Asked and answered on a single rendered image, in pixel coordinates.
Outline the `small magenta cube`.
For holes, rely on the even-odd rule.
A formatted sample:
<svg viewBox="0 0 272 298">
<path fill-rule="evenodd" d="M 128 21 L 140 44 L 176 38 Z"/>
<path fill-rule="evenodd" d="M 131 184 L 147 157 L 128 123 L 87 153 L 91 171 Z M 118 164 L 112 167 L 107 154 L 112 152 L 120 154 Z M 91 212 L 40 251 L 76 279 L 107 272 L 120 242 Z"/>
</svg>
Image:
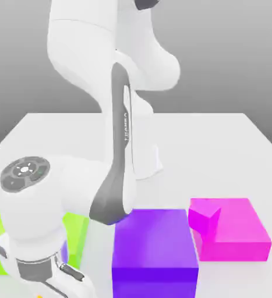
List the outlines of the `small magenta cube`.
<svg viewBox="0 0 272 298">
<path fill-rule="evenodd" d="M 213 239 L 217 232 L 220 213 L 219 199 L 191 198 L 188 212 L 189 226 L 202 238 Z"/>
</svg>

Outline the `large magenta box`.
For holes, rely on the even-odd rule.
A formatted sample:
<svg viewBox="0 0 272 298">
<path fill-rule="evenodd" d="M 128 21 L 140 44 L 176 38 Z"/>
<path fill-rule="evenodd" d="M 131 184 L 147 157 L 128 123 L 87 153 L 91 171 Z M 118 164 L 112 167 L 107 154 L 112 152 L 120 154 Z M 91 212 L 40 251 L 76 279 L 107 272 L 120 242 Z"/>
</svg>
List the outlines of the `large magenta box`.
<svg viewBox="0 0 272 298">
<path fill-rule="evenodd" d="M 247 198 L 217 198 L 221 206 L 217 232 L 206 240 L 192 229 L 200 261 L 267 261 L 271 238 Z"/>
</svg>

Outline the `large purple box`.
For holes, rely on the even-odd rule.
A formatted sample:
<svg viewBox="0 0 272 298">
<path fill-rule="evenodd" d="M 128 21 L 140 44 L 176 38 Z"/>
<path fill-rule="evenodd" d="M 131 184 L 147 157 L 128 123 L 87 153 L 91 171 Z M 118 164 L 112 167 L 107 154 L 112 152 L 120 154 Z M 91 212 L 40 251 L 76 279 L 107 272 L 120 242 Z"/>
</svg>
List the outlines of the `large purple box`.
<svg viewBox="0 0 272 298">
<path fill-rule="evenodd" d="M 115 225 L 113 298 L 195 298 L 198 273 L 184 209 L 133 210 Z"/>
</svg>

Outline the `large green box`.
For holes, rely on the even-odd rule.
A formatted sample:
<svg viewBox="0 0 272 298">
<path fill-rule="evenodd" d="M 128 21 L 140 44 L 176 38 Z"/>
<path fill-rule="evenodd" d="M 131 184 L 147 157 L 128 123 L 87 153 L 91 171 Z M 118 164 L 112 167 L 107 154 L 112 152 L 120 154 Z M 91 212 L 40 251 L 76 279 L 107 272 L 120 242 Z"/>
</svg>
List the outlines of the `large green box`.
<svg viewBox="0 0 272 298">
<path fill-rule="evenodd" d="M 79 269 L 82 261 L 83 249 L 87 235 L 89 219 L 81 215 L 67 213 L 63 217 L 63 222 L 67 231 L 68 248 L 62 250 L 64 260 L 68 260 L 68 264 Z M 0 216 L 0 235 L 5 232 Z M 6 275 L 0 263 L 0 275 Z"/>
</svg>

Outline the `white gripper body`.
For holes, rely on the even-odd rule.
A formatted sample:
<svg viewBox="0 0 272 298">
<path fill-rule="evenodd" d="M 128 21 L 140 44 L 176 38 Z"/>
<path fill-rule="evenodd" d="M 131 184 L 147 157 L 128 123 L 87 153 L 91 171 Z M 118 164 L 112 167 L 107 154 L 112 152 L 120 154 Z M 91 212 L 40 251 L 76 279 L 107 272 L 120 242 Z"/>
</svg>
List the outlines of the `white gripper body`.
<svg viewBox="0 0 272 298">
<path fill-rule="evenodd" d="M 41 282 L 39 292 L 43 298 L 97 298 L 88 277 L 78 281 L 62 271 L 55 271 L 52 278 Z"/>
</svg>

